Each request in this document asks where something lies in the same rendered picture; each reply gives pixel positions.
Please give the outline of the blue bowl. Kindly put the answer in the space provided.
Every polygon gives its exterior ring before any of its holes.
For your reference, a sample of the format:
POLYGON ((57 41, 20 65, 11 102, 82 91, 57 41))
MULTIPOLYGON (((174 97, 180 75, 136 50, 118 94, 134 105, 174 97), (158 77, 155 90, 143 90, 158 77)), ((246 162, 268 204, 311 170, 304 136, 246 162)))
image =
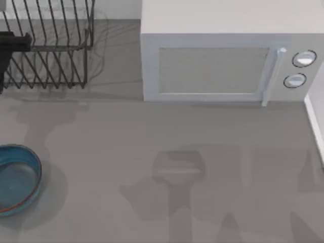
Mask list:
POLYGON ((0 217, 18 214, 35 201, 42 175, 41 160, 32 149, 0 145, 0 217))

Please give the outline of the microwave door with window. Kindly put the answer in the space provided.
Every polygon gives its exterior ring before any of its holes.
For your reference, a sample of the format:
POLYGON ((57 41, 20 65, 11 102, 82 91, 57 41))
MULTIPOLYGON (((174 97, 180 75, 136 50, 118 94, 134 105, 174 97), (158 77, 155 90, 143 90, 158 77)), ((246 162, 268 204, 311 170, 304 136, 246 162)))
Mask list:
POLYGON ((280 34, 141 34, 145 101, 259 102, 280 34))

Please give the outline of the pale microwave oven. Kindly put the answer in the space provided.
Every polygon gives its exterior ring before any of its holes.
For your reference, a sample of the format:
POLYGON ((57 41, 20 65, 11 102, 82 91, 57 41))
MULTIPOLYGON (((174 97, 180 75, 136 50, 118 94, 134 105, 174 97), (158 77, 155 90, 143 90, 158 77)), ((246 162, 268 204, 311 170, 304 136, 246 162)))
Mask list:
POLYGON ((270 102, 302 102, 324 62, 324 0, 142 0, 141 34, 280 34, 291 41, 270 102), (298 68, 292 58, 312 50, 317 59, 298 68), (296 89, 284 79, 303 73, 296 89))

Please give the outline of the small microwave knob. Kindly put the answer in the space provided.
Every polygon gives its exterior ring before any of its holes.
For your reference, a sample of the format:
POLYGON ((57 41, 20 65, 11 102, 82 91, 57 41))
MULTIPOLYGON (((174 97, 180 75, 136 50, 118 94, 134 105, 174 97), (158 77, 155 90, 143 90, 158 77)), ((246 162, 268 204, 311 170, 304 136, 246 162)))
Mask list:
POLYGON ((283 85, 288 89, 296 89, 303 86, 307 81, 306 75, 303 73, 297 73, 287 76, 283 80, 283 85))

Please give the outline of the large microwave knob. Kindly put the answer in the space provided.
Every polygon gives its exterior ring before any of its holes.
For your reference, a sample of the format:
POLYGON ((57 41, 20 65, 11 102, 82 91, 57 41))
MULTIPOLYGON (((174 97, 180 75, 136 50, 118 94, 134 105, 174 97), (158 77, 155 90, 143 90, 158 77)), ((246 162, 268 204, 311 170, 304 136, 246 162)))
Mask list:
POLYGON ((295 67, 303 68, 310 66, 312 63, 314 63, 317 59, 316 52, 312 50, 307 50, 304 52, 298 52, 294 55, 292 58, 292 64, 295 67))

